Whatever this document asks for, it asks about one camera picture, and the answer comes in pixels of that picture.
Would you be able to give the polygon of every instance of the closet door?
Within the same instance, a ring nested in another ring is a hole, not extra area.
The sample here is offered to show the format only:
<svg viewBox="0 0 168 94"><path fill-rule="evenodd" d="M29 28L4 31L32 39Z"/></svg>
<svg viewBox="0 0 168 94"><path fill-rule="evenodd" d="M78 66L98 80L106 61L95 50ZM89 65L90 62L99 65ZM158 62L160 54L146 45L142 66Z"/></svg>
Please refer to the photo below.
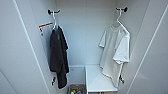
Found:
<svg viewBox="0 0 168 94"><path fill-rule="evenodd" d="M168 5L127 94L168 94L167 25Z"/></svg>
<svg viewBox="0 0 168 94"><path fill-rule="evenodd" d="M0 94L17 94L0 71Z"/></svg>
<svg viewBox="0 0 168 94"><path fill-rule="evenodd" d="M16 1L0 0L0 11L0 94L50 94Z"/></svg>

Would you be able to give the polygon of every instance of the dark shirt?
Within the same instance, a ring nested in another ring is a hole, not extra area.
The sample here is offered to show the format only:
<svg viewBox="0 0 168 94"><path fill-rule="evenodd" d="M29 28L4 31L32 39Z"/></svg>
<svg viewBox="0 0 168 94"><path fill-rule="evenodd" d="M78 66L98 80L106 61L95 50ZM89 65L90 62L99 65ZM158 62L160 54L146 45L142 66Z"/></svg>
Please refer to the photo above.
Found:
<svg viewBox="0 0 168 94"><path fill-rule="evenodd" d="M57 73L58 87L66 86L66 73L69 72L66 50L68 49L62 29L58 26L57 31L53 30L50 37L50 71Z"/></svg>

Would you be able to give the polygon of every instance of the white shelf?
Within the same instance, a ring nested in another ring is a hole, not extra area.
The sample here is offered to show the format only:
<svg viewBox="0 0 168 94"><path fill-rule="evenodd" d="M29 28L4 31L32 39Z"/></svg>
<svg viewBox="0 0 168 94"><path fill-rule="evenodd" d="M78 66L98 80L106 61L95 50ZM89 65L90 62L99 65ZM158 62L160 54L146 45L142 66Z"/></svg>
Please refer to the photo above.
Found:
<svg viewBox="0 0 168 94"><path fill-rule="evenodd" d="M118 91L111 79L102 74L99 65L86 65L87 92L111 92Z"/></svg>

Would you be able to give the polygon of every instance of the clothing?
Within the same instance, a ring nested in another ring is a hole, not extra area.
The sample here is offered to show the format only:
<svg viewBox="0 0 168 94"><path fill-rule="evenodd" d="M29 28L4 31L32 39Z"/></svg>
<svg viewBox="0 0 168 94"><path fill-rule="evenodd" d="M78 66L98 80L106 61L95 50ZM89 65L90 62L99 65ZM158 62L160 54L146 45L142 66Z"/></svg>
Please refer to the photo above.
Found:
<svg viewBox="0 0 168 94"><path fill-rule="evenodd" d="M100 61L100 67L102 68L102 73L112 78L112 82L114 83L115 87L118 87L122 65L123 62L125 62L122 61L120 58L118 58L118 56L124 56L123 54L129 52L129 45L125 43L125 39L129 41L129 32L123 27L123 25L120 25L117 28L110 26L105 30L99 44L99 46L104 49ZM123 50L120 50L122 49L122 46L123 47L128 46L127 49L128 51L125 51L125 48Z"/></svg>
<svg viewBox="0 0 168 94"><path fill-rule="evenodd" d="M57 31L53 30L50 37L50 71L57 73L58 88L66 86L66 73L69 72L67 53L68 49L62 29L58 26Z"/></svg>

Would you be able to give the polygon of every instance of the white shirt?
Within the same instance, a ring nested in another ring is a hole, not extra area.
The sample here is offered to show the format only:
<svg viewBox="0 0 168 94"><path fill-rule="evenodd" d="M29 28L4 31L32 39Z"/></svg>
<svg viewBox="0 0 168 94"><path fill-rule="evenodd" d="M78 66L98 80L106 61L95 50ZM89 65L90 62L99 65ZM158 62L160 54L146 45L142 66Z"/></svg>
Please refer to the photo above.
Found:
<svg viewBox="0 0 168 94"><path fill-rule="evenodd" d="M118 87L123 62L129 62L129 39L129 32L123 25L111 26L105 30L99 44L104 48L100 61L102 73L112 78L115 87Z"/></svg>

